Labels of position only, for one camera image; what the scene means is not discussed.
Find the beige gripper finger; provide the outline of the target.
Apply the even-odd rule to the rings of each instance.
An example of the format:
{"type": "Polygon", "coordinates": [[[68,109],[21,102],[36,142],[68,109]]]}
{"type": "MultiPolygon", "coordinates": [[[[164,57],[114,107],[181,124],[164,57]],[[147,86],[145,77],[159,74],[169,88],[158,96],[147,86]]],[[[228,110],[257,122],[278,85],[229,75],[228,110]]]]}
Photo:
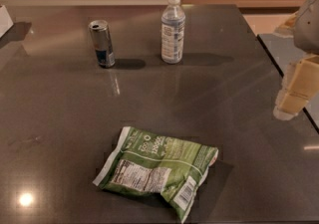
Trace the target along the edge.
{"type": "Polygon", "coordinates": [[[319,57],[309,55],[287,66],[273,114],[280,120],[296,117],[319,92],[319,57]]]}

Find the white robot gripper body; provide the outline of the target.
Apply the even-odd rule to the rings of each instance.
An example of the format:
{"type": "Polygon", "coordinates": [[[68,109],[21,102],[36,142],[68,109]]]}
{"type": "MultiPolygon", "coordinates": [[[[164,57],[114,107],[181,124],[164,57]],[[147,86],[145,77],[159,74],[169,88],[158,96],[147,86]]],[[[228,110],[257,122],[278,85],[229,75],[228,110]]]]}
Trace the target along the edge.
{"type": "Polygon", "coordinates": [[[306,53],[319,54],[319,0],[306,0],[297,13],[294,45],[306,53]]]}

